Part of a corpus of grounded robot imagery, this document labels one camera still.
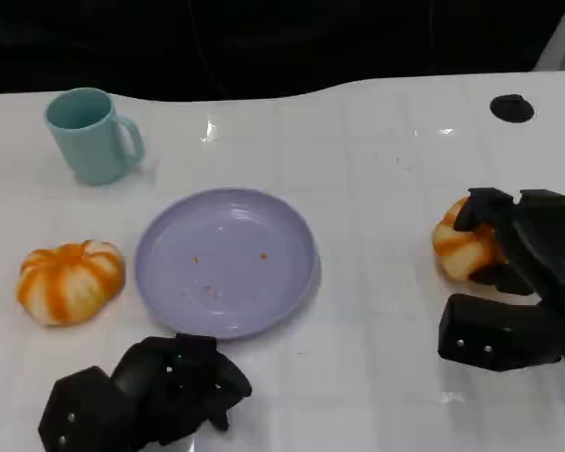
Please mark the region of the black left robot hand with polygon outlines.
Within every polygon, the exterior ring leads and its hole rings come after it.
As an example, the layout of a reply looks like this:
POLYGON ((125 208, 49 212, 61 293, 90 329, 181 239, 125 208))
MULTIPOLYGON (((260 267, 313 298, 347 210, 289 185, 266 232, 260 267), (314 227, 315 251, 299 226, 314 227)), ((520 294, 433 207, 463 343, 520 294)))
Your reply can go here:
POLYGON ((175 443, 205 422, 226 432, 228 410, 252 394, 247 377, 218 351, 216 338, 185 333, 134 344, 111 378, 136 410, 133 451, 175 443))

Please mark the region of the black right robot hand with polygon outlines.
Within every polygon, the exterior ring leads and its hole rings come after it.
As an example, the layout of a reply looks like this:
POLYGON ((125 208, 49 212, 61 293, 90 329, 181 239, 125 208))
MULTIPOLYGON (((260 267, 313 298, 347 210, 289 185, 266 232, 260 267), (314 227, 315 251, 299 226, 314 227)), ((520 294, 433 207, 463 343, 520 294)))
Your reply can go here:
POLYGON ((524 189, 521 199, 493 187, 469 190, 453 229, 492 234, 491 264, 471 273, 476 283, 507 294, 538 294, 545 304, 565 310, 565 196, 546 189, 524 189))

